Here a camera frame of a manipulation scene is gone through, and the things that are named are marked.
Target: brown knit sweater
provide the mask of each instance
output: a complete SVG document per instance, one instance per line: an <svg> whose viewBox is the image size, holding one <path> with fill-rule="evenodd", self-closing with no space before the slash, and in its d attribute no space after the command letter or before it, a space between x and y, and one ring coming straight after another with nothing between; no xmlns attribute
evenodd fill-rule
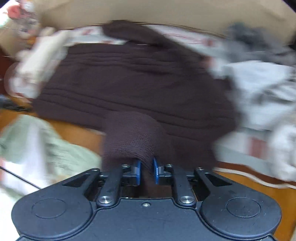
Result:
<svg viewBox="0 0 296 241"><path fill-rule="evenodd" d="M33 102L39 116L104 131L110 111L144 113L169 135L173 164L212 168L212 143L235 128L234 109L201 55L132 22L113 21L103 30L129 41L70 47Z"/></svg>

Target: circular cap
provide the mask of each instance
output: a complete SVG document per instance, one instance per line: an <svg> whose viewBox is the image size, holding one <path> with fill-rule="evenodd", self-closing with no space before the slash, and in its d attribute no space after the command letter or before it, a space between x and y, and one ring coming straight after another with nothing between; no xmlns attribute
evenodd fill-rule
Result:
<svg viewBox="0 0 296 241"><path fill-rule="evenodd" d="M69 189L41 191L21 198L13 207L12 221L19 233L38 240L62 238L81 229L91 218L91 204L81 193Z"/></svg>
<svg viewBox="0 0 296 241"><path fill-rule="evenodd" d="M230 199L226 208L228 212L239 218L251 218L261 211L260 205L250 198L238 197Z"/></svg>
<svg viewBox="0 0 296 241"><path fill-rule="evenodd" d="M190 204L194 202L194 198L191 196L182 196L180 197L180 202L185 204Z"/></svg>
<svg viewBox="0 0 296 241"><path fill-rule="evenodd" d="M66 204L59 199L45 199L35 203L32 212L39 218L57 218L66 211Z"/></svg>
<svg viewBox="0 0 296 241"><path fill-rule="evenodd" d="M111 203L111 198L109 196L101 196L98 201L103 204Z"/></svg>
<svg viewBox="0 0 296 241"><path fill-rule="evenodd" d="M142 203L142 206L143 207L150 207L151 206L151 203L150 202L143 202Z"/></svg>
<svg viewBox="0 0 296 241"><path fill-rule="evenodd" d="M219 233L244 239L273 233L281 220L279 205L252 189L241 195L237 190L210 195L203 201L200 214Z"/></svg>

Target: metal screw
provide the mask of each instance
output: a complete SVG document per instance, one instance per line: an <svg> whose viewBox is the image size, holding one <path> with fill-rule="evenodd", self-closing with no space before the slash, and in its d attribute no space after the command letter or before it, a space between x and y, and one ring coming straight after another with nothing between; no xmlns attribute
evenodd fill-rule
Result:
<svg viewBox="0 0 296 241"><path fill-rule="evenodd" d="M111 203L111 198L109 196L101 196L99 197L99 202L103 204Z"/></svg>
<svg viewBox="0 0 296 241"><path fill-rule="evenodd" d="M150 207L151 204L150 204L149 202L143 202L143 203L142 203L142 206L143 206L143 207Z"/></svg>
<svg viewBox="0 0 296 241"><path fill-rule="evenodd" d="M180 198L180 202L184 204L190 204L194 202L194 198L191 196L183 196Z"/></svg>

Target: brown fabric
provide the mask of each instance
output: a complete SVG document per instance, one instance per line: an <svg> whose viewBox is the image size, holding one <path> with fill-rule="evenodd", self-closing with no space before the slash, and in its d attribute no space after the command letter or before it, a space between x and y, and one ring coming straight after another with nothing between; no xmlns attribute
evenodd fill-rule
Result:
<svg viewBox="0 0 296 241"><path fill-rule="evenodd" d="M293 186L296 186L296 182L285 182L285 181L276 179L274 177L266 176L264 174L258 173L256 171L248 168L247 166L240 165L240 164L218 162L217 167L230 169L230 170L236 170L236 171L240 171L240 172L245 172L245 173L251 174L251 175L259 178L262 181L265 181L265 182L271 183L271 184L284 184L284 183L287 183L287 184L291 184Z"/></svg>
<svg viewBox="0 0 296 241"><path fill-rule="evenodd" d="M171 196L170 187L157 186L154 180L153 158L158 163L170 163L175 157L165 130L156 120L139 112L111 112L106 116L104 132L103 171L140 160L139 196Z"/></svg>
<svg viewBox="0 0 296 241"><path fill-rule="evenodd" d="M165 129L183 168L212 168L212 143L235 128L234 110L203 59L155 31L128 21L103 26L125 45L69 48L33 102L42 118L102 130L110 111L147 114Z"/></svg>

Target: white cloth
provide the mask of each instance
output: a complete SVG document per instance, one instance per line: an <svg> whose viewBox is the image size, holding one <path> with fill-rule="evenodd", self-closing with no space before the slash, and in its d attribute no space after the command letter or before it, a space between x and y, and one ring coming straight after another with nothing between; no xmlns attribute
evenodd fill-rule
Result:
<svg viewBox="0 0 296 241"><path fill-rule="evenodd" d="M290 66L260 61L244 61L225 66L226 75L237 88L234 91L234 102L244 115L242 126L255 130L272 130L275 124L294 110L296 102L291 100L296 96L296 89L292 85L296 85L288 81L292 71L294 68ZM258 97L275 84L279 84L278 89L273 91L276 98L289 101L263 99L259 103Z"/></svg>
<svg viewBox="0 0 296 241"><path fill-rule="evenodd" d="M17 66L17 76L29 79L32 83L41 81L47 65L64 46L69 34L69 30L61 30L52 36L38 37L29 56Z"/></svg>
<svg viewBox="0 0 296 241"><path fill-rule="evenodd" d="M38 187L44 188L52 183L47 178L48 174L45 167L46 150L43 145L40 128L37 125L30 125L28 132L30 134L28 135L26 143L24 143L26 148L22 160L19 160L19 163L4 160L3 166ZM38 190L7 172L3 172L2 184L24 195Z"/></svg>
<svg viewBox="0 0 296 241"><path fill-rule="evenodd" d="M66 46L73 46L75 44L96 44L96 43L108 43L108 44L125 44L127 41L122 39L116 39L104 34L102 27L88 26L71 30L70 38L68 39Z"/></svg>
<svg viewBox="0 0 296 241"><path fill-rule="evenodd" d="M13 225L11 219L11 211L16 203L16 201L21 198L21 196L14 195L11 196L10 193L0 187L0 231L1 231L1 240L5 241L15 241L20 236L17 233L15 226Z"/></svg>
<svg viewBox="0 0 296 241"><path fill-rule="evenodd" d="M283 181L296 181L296 126L281 124L268 141L268 160L274 176Z"/></svg>

